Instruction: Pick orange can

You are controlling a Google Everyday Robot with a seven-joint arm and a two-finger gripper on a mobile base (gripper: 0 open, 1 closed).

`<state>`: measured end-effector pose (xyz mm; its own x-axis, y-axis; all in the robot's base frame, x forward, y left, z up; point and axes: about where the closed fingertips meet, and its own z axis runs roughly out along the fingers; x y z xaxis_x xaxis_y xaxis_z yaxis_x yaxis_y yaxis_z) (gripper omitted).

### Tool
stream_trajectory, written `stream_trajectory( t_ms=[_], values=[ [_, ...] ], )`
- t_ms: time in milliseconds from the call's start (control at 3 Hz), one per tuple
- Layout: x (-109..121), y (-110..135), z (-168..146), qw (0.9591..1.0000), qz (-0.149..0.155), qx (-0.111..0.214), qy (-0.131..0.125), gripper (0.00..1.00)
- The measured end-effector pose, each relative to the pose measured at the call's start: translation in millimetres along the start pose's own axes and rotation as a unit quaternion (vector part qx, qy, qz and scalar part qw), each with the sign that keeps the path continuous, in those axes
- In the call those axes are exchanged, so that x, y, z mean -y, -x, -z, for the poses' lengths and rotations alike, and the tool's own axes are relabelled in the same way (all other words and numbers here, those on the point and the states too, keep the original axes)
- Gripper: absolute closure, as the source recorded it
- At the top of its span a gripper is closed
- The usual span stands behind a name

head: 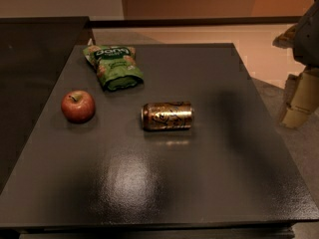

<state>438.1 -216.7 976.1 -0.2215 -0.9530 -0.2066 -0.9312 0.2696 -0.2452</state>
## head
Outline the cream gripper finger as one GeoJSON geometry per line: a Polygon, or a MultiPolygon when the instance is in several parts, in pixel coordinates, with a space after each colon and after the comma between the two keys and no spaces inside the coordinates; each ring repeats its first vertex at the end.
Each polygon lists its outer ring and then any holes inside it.
{"type": "Polygon", "coordinates": [[[319,69],[306,67],[298,76],[286,80],[279,122],[288,128],[299,128],[319,108],[319,69]]]}
{"type": "Polygon", "coordinates": [[[296,27],[297,25],[292,25],[285,32],[281,33],[273,40],[272,45],[281,49],[293,48],[296,35],[296,27]]]}

